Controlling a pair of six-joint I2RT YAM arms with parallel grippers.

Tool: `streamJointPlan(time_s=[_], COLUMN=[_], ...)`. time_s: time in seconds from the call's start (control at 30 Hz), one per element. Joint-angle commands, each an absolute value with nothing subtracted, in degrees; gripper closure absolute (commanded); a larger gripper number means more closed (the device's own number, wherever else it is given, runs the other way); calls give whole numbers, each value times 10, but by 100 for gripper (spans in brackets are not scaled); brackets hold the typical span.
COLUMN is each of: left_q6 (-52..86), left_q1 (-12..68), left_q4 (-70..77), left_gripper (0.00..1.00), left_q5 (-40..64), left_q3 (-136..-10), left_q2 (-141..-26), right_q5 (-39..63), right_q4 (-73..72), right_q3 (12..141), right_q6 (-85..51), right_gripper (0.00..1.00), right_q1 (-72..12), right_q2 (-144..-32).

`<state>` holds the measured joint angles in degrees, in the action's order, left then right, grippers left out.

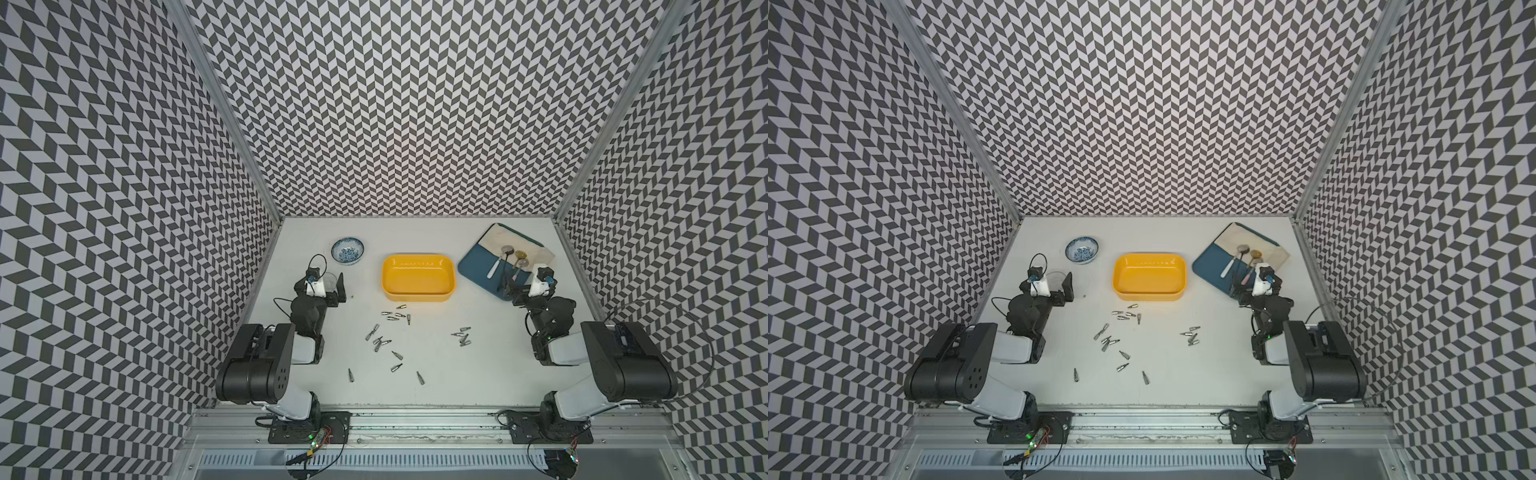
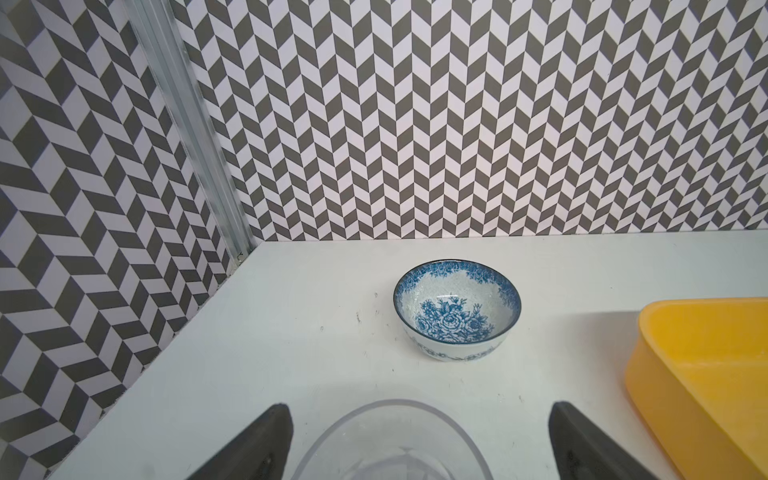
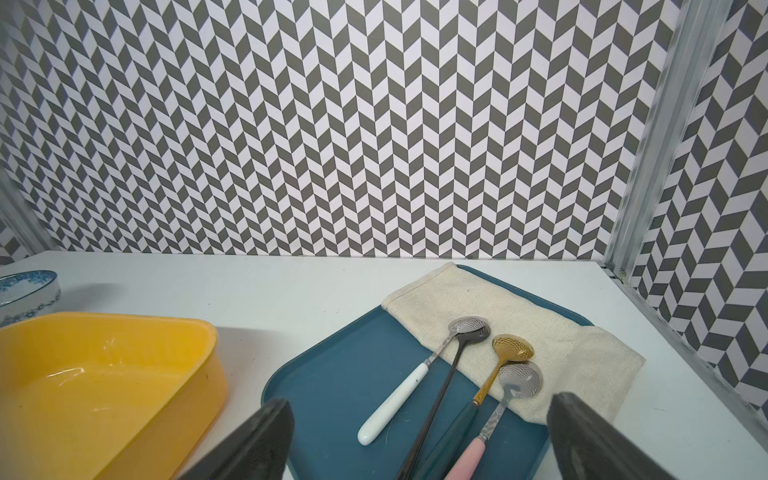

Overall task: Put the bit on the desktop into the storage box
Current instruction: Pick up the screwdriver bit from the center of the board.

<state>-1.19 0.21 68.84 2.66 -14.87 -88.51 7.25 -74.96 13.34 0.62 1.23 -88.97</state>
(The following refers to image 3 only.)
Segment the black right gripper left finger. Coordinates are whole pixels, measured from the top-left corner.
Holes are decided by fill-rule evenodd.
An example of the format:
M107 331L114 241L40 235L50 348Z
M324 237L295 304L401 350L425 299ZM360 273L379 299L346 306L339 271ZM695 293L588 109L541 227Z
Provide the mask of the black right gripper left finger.
M180 479L281 479L294 426L290 403L271 399Z

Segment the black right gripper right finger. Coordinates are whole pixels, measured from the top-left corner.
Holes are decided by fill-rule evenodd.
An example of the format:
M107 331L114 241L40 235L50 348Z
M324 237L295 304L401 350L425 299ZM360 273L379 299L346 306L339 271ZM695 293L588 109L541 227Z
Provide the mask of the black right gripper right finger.
M574 393L553 396L547 426L564 479L672 477Z

